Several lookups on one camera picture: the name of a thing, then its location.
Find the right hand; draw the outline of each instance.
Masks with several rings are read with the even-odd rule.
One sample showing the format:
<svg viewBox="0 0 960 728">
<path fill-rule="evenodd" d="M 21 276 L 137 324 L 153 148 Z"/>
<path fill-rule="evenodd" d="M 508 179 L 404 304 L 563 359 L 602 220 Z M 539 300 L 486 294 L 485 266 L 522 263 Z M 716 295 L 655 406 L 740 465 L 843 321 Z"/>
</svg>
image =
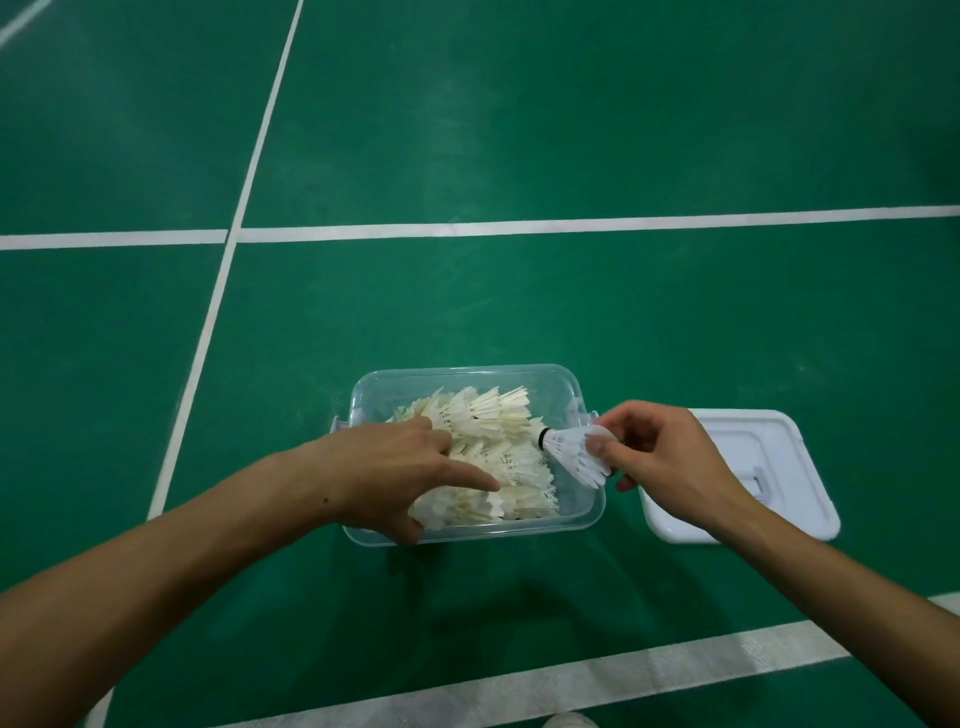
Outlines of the right hand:
<svg viewBox="0 0 960 728">
<path fill-rule="evenodd" d="M 710 532 L 756 506 L 690 410 L 627 401 L 596 423 L 620 441 L 587 441 L 592 455 L 624 473 L 619 492 L 642 485 L 667 513 Z"/>
</svg>

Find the hand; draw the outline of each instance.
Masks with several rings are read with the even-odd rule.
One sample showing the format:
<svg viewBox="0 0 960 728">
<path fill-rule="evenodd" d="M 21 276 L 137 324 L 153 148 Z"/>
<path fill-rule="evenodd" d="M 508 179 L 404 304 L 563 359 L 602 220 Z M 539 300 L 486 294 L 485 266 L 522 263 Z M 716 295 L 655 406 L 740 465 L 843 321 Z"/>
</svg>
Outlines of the hand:
<svg viewBox="0 0 960 728">
<path fill-rule="evenodd" d="M 267 458 L 276 459 L 270 479 L 278 483 L 287 518 L 297 523 L 294 530 L 337 522 L 411 546 L 423 526 L 407 511 L 427 491 L 442 485 L 500 489 L 492 475 L 448 458 L 450 433 L 431 427 L 425 417 L 360 425 Z"/>
<path fill-rule="evenodd" d="M 667 513 L 710 532 L 757 506 L 690 410 L 627 401 L 596 423 L 621 441 L 587 442 L 591 454 L 623 471 L 619 492 L 642 485 Z"/>
</svg>

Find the forearm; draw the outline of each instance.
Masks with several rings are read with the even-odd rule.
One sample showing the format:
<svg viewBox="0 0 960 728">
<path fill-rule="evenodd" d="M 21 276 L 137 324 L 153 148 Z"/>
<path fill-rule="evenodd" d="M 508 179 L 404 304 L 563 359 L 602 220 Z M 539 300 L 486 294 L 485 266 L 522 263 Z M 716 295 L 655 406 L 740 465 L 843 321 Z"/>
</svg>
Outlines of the forearm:
<svg viewBox="0 0 960 728">
<path fill-rule="evenodd" d="M 760 505 L 712 530 L 921 718 L 960 722 L 960 618 Z"/>
<path fill-rule="evenodd" d="M 255 477 L 239 473 L 0 597 L 0 725 L 75 724 L 233 575 L 286 543 L 258 515 Z"/>
</svg>

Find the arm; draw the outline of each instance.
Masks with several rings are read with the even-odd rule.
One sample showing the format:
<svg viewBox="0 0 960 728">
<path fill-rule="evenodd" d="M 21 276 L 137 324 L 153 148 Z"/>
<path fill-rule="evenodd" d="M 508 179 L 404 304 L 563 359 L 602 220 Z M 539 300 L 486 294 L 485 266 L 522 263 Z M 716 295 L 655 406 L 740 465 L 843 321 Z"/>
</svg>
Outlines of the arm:
<svg viewBox="0 0 960 728">
<path fill-rule="evenodd" d="M 271 455 L 0 596 L 0 726 L 75 725 L 180 622 L 253 562 L 328 523 L 413 544 L 411 503 L 439 485 L 498 489 L 442 455 L 417 418 Z"/>
<path fill-rule="evenodd" d="M 729 546 L 929 725 L 960 722 L 960 618 L 768 510 L 689 412 L 626 402 L 597 421 L 621 443 L 588 444 L 671 515 Z"/>
</svg>

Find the left hand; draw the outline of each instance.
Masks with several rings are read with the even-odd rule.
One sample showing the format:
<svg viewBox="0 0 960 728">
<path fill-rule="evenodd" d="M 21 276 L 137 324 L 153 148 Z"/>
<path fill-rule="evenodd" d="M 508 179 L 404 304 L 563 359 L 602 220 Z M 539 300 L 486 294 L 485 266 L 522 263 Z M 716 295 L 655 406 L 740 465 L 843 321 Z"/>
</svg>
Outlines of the left hand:
<svg viewBox="0 0 960 728">
<path fill-rule="evenodd" d="M 492 475 L 448 458 L 450 445 L 449 432 L 417 417 L 351 427 L 271 455 L 252 468 L 269 463 L 267 477 L 279 487 L 286 518 L 294 519 L 300 534 L 337 522 L 411 546 L 423 526 L 407 511 L 427 491 L 442 485 L 500 489 Z"/>
</svg>

